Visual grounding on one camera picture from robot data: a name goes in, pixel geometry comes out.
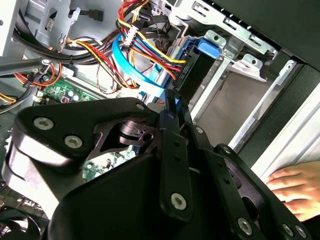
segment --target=white connector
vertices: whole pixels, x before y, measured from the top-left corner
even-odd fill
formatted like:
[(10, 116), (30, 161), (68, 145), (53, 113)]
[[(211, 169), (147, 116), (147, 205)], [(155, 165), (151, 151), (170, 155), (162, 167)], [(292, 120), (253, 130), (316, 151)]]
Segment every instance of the white connector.
[(133, 43), (135, 37), (136, 37), (136, 34), (138, 32), (138, 28), (134, 25), (131, 26), (125, 40), (124, 40), (124, 43), (123, 45), (126, 46), (126, 47), (130, 47), (131, 44)]

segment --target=screw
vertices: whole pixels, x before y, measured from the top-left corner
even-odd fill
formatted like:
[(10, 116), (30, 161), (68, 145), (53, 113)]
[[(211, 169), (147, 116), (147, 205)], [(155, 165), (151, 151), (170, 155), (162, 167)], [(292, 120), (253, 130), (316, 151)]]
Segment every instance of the screw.
[(187, 208), (187, 202), (183, 196), (179, 193), (173, 193), (171, 195), (171, 203), (175, 209), (180, 211), (185, 210)]
[(143, 105), (141, 105), (140, 103), (136, 104), (136, 107), (140, 110), (145, 110), (145, 107)]
[(242, 231), (244, 231), (245, 234), (251, 235), (252, 234), (252, 228), (247, 220), (245, 220), (243, 217), (240, 217), (238, 219), (239, 227)]
[(33, 121), (34, 126), (41, 130), (50, 130), (54, 127), (54, 122), (46, 117), (38, 117)]
[(227, 154), (230, 154), (231, 151), (229, 148), (227, 148), (226, 146), (223, 147), (223, 150), (227, 153)]
[(44, 81), (48, 81), (48, 80), (49, 80), (48, 75), (43, 75), (43, 76), (42, 76), (42, 80), (44, 80)]
[(77, 136), (67, 136), (64, 140), (64, 143), (72, 149), (78, 149), (83, 145), (82, 140)]
[(198, 131), (198, 133), (200, 133), (200, 134), (203, 134), (203, 133), (204, 133), (204, 131), (203, 131), (200, 127), (198, 127), (198, 126), (197, 126), (195, 129), (196, 129), (196, 130)]
[(282, 224), (282, 226), (287, 234), (289, 234), (291, 237), (294, 236), (294, 232), (291, 230), (291, 228), (287, 224)]
[(307, 238), (307, 234), (305, 233), (305, 231), (299, 227), (298, 225), (295, 226), (295, 229), (298, 231), (298, 233), (304, 238), (306, 239)]

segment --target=power cable connector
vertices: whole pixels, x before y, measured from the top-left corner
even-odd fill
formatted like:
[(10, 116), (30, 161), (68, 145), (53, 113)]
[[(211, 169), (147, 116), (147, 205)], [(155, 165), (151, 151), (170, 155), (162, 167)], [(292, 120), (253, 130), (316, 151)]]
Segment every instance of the power cable connector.
[(97, 10), (97, 9), (90, 9), (88, 13), (89, 18), (94, 19), (99, 22), (104, 21), (104, 11)]

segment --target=finger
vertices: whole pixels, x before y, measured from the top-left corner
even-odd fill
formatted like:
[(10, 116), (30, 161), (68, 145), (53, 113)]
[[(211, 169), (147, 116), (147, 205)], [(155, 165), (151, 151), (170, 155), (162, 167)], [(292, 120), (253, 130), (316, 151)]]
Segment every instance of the finger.
[(306, 183), (306, 178), (302, 174), (297, 174), (293, 176), (283, 176), (283, 177), (276, 178), (274, 180), (267, 182), (266, 185), (270, 190), (275, 190), (275, 189), (284, 189), (288, 187), (299, 186), (305, 183)]
[(297, 175), (297, 174), (300, 174), (301, 172), (302, 172), (302, 170), (299, 165), (289, 166), (289, 167), (283, 168), (283, 169), (278, 170), (278, 171), (274, 172), (273, 174), (271, 174), (268, 177), (268, 181), (272, 181), (274, 179), (278, 179), (278, 178), (282, 178), (282, 177)]
[(289, 202), (296, 199), (310, 199), (308, 192), (305, 192), (304, 189), (304, 185), (299, 185), (275, 189), (272, 192), (280, 199), (280, 201)]
[(316, 215), (310, 214), (310, 213), (298, 213), (295, 214), (295, 217), (300, 221), (300, 222), (304, 222), (306, 220), (312, 219), (313, 217), (315, 217)]
[(310, 211), (311, 201), (308, 199), (296, 199), (283, 203), (293, 214), (303, 214)]

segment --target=green circuit board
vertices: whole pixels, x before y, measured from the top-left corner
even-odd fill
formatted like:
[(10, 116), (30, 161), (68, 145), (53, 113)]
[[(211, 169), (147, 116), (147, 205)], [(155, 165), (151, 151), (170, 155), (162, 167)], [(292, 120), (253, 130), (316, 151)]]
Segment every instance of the green circuit board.
[(102, 157), (85, 162), (82, 178), (88, 182), (134, 158), (136, 153), (132, 146), (121, 152), (106, 153)]
[(47, 86), (42, 90), (44, 96), (52, 98), (60, 103), (72, 103), (97, 100), (84, 91), (73, 87), (63, 80), (57, 81), (52, 86)]

